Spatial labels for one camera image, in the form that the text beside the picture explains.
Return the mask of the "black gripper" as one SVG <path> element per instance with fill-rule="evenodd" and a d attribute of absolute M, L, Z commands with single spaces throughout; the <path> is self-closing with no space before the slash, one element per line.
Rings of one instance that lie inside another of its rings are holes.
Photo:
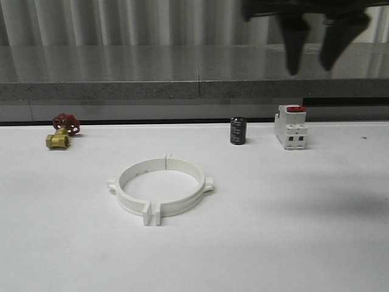
<path fill-rule="evenodd" d="M 298 72 L 301 52 L 310 31 L 302 13 L 326 14 L 320 62 L 326 71 L 330 71 L 348 45 L 367 29 L 370 17 L 365 9 L 385 5 L 388 5 L 388 1 L 241 1 L 246 21 L 254 17 L 279 14 L 277 20 L 285 46 L 286 67 L 291 75 Z"/>

